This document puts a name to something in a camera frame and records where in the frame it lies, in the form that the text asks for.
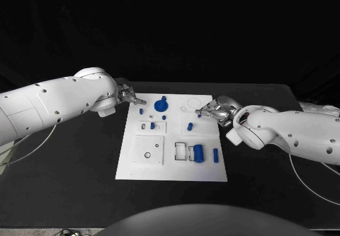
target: white board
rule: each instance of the white board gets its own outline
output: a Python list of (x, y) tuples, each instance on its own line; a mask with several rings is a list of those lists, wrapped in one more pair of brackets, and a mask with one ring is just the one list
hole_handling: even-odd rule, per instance
[[(167, 98), (168, 109), (157, 112), (154, 103), (163, 96)], [(226, 182), (217, 123), (215, 119), (197, 118), (194, 114), (194, 110), (212, 101), (212, 96), (138, 93), (137, 97), (147, 101), (147, 105), (130, 104), (115, 179)], [(160, 124), (153, 130), (151, 122)], [(189, 123), (193, 123), (191, 131), (187, 130)], [(154, 143), (157, 141), (154, 137), (163, 138), (163, 150), (160, 146), (155, 147), (158, 143)], [(174, 159), (174, 143), (186, 145), (184, 160), (183, 157), (181, 160)], [(203, 145), (203, 163), (189, 160), (191, 159), (189, 147), (197, 144)], [(215, 148), (217, 163), (213, 162)]]

